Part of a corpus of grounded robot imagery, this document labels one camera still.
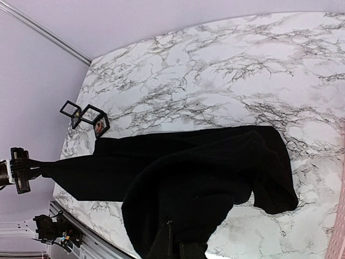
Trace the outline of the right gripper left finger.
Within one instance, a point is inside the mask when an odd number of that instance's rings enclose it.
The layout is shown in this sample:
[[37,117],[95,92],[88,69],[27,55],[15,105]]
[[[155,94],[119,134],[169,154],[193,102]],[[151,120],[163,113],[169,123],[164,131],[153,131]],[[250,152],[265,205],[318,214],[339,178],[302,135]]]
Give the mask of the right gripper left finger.
[[163,221],[147,255],[149,259],[170,259],[173,257],[173,234],[171,221]]

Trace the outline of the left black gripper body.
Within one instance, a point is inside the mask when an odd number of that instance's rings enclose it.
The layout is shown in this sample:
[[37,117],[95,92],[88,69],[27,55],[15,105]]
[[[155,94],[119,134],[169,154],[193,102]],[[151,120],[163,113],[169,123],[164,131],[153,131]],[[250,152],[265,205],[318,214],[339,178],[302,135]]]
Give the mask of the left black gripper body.
[[29,171],[25,161],[29,159],[28,151],[23,148],[13,147],[11,151],[11,160],[9,162],[10,170],[9,182],[16,185],[17,193],[24,194],[31,191],[29,180],[26,176]]

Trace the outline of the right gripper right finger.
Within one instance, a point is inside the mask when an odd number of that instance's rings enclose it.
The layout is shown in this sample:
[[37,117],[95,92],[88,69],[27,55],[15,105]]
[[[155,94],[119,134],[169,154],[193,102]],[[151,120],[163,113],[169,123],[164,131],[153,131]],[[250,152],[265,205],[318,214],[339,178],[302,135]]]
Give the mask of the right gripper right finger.
[[207,259],[205,252],[208,248],[206,243],[180,243],[181,259]]

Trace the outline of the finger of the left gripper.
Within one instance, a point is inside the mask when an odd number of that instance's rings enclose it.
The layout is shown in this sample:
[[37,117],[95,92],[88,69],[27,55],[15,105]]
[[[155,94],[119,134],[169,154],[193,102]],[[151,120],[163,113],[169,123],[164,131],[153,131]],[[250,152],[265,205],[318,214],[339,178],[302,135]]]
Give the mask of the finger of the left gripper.
[[32,171],[33,170],[42,171],[44,170],[45,166],[44,166],[44,163],[41,161],[28,159],[28,168]]

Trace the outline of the black t-shirt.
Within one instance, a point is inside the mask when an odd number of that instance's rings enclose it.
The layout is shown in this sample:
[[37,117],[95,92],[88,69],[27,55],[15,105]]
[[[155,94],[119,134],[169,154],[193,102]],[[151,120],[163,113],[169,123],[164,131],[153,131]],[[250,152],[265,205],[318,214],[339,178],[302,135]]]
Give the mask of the black t-shirt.
[[79,201],[121,202],[141,258],[163,221],[171,221],[172,258],[180,258],[181,242],[207,244],[251,196],[268,214],[298,206],[287,148],[271,126],[101,138],[92,155],[44,166],[43,176]]

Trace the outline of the round orange white brooch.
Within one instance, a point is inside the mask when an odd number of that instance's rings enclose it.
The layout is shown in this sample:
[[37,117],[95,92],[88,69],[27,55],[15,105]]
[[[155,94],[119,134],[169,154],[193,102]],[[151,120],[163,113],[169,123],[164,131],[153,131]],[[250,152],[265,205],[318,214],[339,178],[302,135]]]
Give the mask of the round orange white brooch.
[[96,134],[100,134],[100,133],[102,132],[102,130],[103,130],[103,127],[104,127],[103,122],[98,121],[98,122],[95,124],[95,127],[94,127],[95,133],[96,133]]

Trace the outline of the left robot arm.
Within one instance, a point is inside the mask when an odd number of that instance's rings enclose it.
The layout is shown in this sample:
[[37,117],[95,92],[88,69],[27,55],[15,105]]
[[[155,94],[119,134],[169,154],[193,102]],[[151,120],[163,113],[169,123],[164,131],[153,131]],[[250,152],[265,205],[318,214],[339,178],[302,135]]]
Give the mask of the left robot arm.
[[1,190],[15,185],[18,194],[31,191],[30,180],[41,175],[43,162],[29,158],[29,152],[23,148],[10,149],[11,158],[1,160]]

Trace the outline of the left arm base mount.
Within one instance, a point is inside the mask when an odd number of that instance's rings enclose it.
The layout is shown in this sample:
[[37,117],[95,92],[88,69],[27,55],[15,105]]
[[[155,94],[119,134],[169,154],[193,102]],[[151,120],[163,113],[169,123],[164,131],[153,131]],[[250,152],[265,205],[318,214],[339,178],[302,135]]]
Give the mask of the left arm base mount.
[[38,234],[33,240],[51,246],[56,244],[68,253],[71,253],[74,247],[80,248],[83,234],[65,217],[62,210],[54,216],[35,216],[33,221]]

